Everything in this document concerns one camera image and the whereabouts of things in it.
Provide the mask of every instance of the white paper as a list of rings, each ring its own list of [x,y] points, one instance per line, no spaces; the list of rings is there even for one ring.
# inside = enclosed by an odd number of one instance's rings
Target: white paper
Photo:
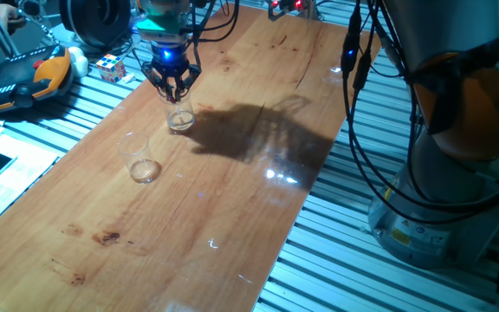
[[[0,175],[0,214],[28,189],[57,155],[37,146],[0,135],[0,153],[16,160]]]

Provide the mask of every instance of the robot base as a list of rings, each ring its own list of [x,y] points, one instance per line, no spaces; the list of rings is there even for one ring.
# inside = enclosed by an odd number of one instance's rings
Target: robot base
[[[466,171],[437,148],[429,135],[422,135],[413,151],[413,173],[421,191],[440,203],[460,203],[484,198],[499,190],[496,183]],[[488,171],[492,163],[477,165]],[[421,201],[413,190],[407,166],[392,182],[404,194]],[[423,220],[447,220],[463,214],[435,211],[410,203],[390,189],[385,199],[407,216]],[[369,208],[371,231],[388,252],[397,259],[422,269],[448,265],[470,267],[483,256],[499,231],[499,205],[471,218],[450,224],[430,225],[412,222],[389,209],[379,198]]]

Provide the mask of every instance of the wood grain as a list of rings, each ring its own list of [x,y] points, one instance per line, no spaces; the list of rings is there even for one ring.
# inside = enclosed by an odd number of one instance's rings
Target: wood grain
[[[144,82],[0,217],[0,309],[250,311],[345,118],[345,33],[242,7],[200,45],[185,135]],[[115,148],[132,131],[162,165],[148,185]]]

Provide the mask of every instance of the rubik's cube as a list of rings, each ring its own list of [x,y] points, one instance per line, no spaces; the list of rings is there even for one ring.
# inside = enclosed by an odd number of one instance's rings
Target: rubik's cube
[[[117,82],[126,75],[125,65],[120,57],[105,55],[96,63],[101,78],[110,82]]]

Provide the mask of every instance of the clear drinking glass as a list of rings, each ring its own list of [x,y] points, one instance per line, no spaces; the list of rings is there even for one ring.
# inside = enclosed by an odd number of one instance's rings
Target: clear drinking glass
[[[190,91],[181,101],[171,103],[164,94],[159,98],[165,104],[166,122],[172,131],[186,131],[194,124],[194,111],[191,108]]]
[[[159,175],[159,164],[149,150],[149,139],[142,133],[129,133],[120,139],[117,150],[137,183],[152,182]]]

